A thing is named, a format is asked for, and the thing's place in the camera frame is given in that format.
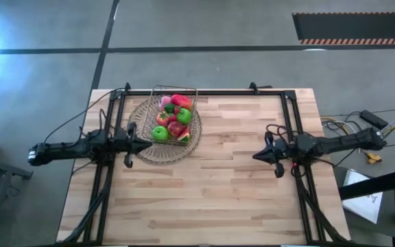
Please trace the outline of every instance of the wire basket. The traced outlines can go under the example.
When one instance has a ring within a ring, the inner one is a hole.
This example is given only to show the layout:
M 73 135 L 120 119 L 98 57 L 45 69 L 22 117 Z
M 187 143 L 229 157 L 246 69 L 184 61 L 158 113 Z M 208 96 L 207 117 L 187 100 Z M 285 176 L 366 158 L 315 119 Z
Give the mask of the wire basket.
M 160 112 L 159 106 L 161 103 L 161 98 L 163 96 L 171 97 L 175 93 L 175 91 L 177 91 L 179 94 L 183 96 L 187 96 L 191 100 L 191 104 L 192 104 L 191 121 L 189 123 L 190 139 L 187 142 L 177 141 L 173 139 L 171 136 L 169 136 L 168 140 L 161 141 L 161 140 L 153 139 L 152 130 L 156 126 L 158 126 L 158 123 L 156 123 L 156 117 Z M 188 142 L 192 142 L 194 137 L 192 130 L 194 129 L 194 124 L 195 124 L 194 118 L 196 116 L 196 99 L 198 98 L 197 93 L 198 93 L 197 89 L 191 89 L 191 88 L 185 88 L 179 86 L 161 86 L 161 85 L 154 86 L 152 92 L 150 93 L 149 104 L 147 105 L 147 112 L 145 115 L 142 137 L 144 139 L 153 141 L 154 143 L 162 143 L 167 145 L 187 145 Z

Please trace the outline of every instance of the wooden table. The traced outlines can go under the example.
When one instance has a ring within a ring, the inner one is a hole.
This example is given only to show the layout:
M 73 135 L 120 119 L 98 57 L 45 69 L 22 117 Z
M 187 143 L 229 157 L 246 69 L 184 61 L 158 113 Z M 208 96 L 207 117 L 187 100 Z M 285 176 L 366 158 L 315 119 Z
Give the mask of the wooden table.
M 108 91 L 93 91 L 91 102 Z M 323 136 L 313 89 L 296 89 L 296 94 L 304 131 Z M 126 97 L 122 126 L 147 99 Z M 85 132 L 98 128 L 98 112 L 107 105 L 105 97 L 88 111 Z M 273 165 L 252 159 L 265 147 L 266 125 L 285 125 L 280 98 L 199 96 L 197 110 L 202 137 L 188 158 L 151 165 L 134 156 L 134 168 L 128 169 L 124 154 L 117 156 L 103 243 L 305 244 L 290 164 L 283 161 L 286 173 L 277 179 Z M 77 160 L 75 168 L 86 162 Z M 321 210 L 350 239 L 332 167 L 316 163 L 312 170 Z M 86 213 L 94 173 L 91 165 L 72 177 L 58 240 L 68 236 Z M 310 218 L 316 236 L 311 213 Z M 93 235 L 96 226 L 94 221 Z

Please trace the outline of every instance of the black and orange mat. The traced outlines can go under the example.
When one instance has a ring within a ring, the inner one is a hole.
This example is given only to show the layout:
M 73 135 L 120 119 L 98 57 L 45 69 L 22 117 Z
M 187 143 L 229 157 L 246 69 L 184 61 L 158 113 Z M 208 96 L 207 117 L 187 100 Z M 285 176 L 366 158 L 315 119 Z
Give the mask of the black and orange mat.
M 395 45 L 395 12 L 293 13 L 305 45 Z

